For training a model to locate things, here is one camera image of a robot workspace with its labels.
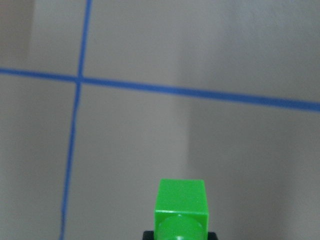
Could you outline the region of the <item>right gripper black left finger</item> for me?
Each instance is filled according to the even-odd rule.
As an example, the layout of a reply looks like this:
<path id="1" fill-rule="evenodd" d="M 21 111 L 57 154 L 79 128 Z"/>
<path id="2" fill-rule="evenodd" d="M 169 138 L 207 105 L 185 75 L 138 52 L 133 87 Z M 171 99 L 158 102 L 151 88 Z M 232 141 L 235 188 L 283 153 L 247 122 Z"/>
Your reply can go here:
<path id="1" fill-rule="evenodd" d="M 142 235 L 142 240 L 154 240 L 154 232 L 144 231 Z"/>

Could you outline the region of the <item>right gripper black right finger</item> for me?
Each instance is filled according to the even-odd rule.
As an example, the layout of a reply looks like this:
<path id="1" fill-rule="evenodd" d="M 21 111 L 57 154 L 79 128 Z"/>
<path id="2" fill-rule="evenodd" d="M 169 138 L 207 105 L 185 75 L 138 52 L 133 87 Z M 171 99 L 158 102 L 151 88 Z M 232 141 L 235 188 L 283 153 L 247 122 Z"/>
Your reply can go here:
<path id="1" fill-rule="evenodd" d="M 207 234 L 207 240 L 217 240 L 217 234 L 215 232 L 208 232 Z"/>

